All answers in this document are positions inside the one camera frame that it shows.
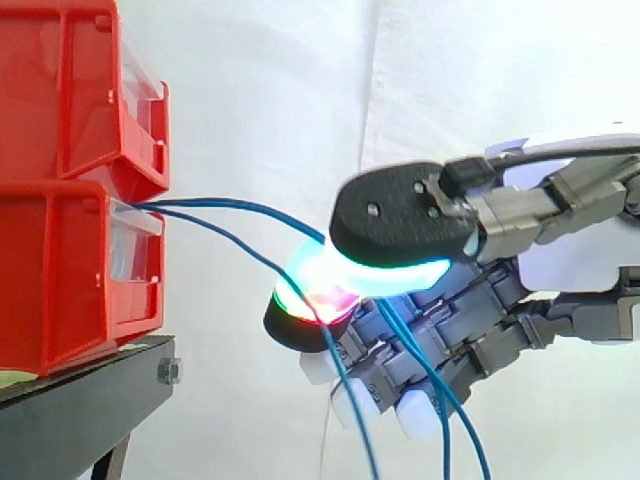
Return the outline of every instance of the hex bolt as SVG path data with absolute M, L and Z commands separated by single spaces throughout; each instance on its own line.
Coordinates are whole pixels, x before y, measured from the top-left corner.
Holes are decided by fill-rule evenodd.
M 158 365 L 158 381 L 164 385 L 177 385 L 182 380 L 182 360 L 165 358 Z

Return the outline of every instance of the black cable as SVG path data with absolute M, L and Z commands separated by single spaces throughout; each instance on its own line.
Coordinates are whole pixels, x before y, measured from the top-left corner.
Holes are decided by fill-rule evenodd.
M 504 171 L 509 168 L 522 167 L 534 163 L 549 160 L 562 160 L 573 157 L 604 157 L 608 155 L 634 155 L 640 154 L 640 145 L 626 145 L 623 147 L 607 148 L 571 148 L 548 150 L 539 153 L 504 152 L 498 156 L 488 158 L 487 161 L 496 171 Z

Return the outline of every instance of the robotic hand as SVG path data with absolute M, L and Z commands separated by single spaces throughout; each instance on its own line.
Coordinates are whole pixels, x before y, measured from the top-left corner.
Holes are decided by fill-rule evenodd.
M 640 337 L 640 135 L 531 138 L 444 166 L 368 172 L 342 188 L 329 233 L 338 252 L 378 270 L 451 261 L 391 303 L 461 403 L 474 382 L 556 336 Z M 528 299 L 538 291 L 561 293 Z M 334 380 L 319 328 L 301 329 L 273 303 L 267 331 L 303 352 L 312 383 Z M 366 415 L 394 408 L 411 438 L 438 427 L 433 386 L 372 301 L 358 298 L 330 327 Z M 354 425 L 342 385 L 332 400 Z

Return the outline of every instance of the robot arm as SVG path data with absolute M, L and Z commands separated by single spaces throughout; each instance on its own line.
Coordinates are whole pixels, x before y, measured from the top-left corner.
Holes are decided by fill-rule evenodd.
M 473 383 L 513 363 L 522 350 L 545 348 L 556 336 L 596 343 L 640 336 L 637 254 L 623 255 L 609 265 L 617 269 L 611 288 L 561 293 L 553 301 L 526 300 L 531 291 L 522 285 L 516 258 L 567 234 L 589 234 L 587 227 L 610 219 L 617 222 L 610 235 L 637 235 L 640 158 L 632 153 L 640 151 L 638 138 L 608 135 L 529 151 L 516 147 L 518 152 L 512 149 L 507 155 L 501 150 L 494 157 L 496 166 L 556 160 L 560 168 L 533 188 L 519 190 L 507 186 L 508 175 L 497 175 L 491 162 L 481 158 L 442 169 L 433 164 L 392 167 L 348 183 L 332 220 L 332 241 L 352 260 L 387 267 L 442 257 L 458 262 L 436 287 L 406 295 L 397 300 L 396 308 L 461 402 L 470 396 Z M 572 162 L 557 162 L 578 153 L 581 156 Z M 381 187 L 384 177 L 386 190 Z M 361 189 L 360 182 L 369 185 Z M 371 184 L 378 187 L 367 191 Z M 358 210 L 364 214 L 358 216 Z M 411 221 L 421 215 L 425 222 L 412 228 Z M 565 239 L 580 241 L 579 235 Z M 606 251 L 602 240 L 599 249 Z M 623 250 L 631 251 L 632 246 Z M 409 307 L 403 311 L 403 305 Z M 373 325 L 379 325 L 377 337 L 371 333 Z M 369 405 L 365 411 L 375 415 L 394 407 L 410 437 L 424 436 L 439 422 L 434 389 L 385 329 L 375 311 L 352 322 L 348 336 L 341 339 L 345 361 L 352 367 L 350 377 L 356 387 L 361 385 L 356 390 L 360 402 Z M 367 354 L 373 337 L 382 343 Z M 353 345 L 361 348 L 354 350 Z M 349 426 L 341 385 L 334 389 L 333 399 L 338 417 Z

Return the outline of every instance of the gray robotic finger segment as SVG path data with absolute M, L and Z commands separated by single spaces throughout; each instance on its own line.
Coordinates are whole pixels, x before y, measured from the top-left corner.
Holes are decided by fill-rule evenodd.
M 409 295 L 390 298 L 389 303 L 407 324 L 421 314 Z M 362 344 L 369 348 L 379 340 L 388 340 L 393 337 L 393 331 L 373 301 L 367 301 L 360 307 L 352 325 Z
M 352 381 L 362 382 L 370 400 L 380 413 L 392 407 L 400 394 L 401 387 L 394 384 L 384 366 L 393 354 L 393 349 L 388 345 L 378 347 L 349 372 Z M 341 384 L 338 385 L 332 392 L 332 397 L 339 395 L 343 388 Z
M 504 316 L 503 306 L 484 286 L 470 290 L 453 305 L 443 308 L 448 308 L 451 315 L 438 322 L 437 328 L 447 345 L 484 335 Z

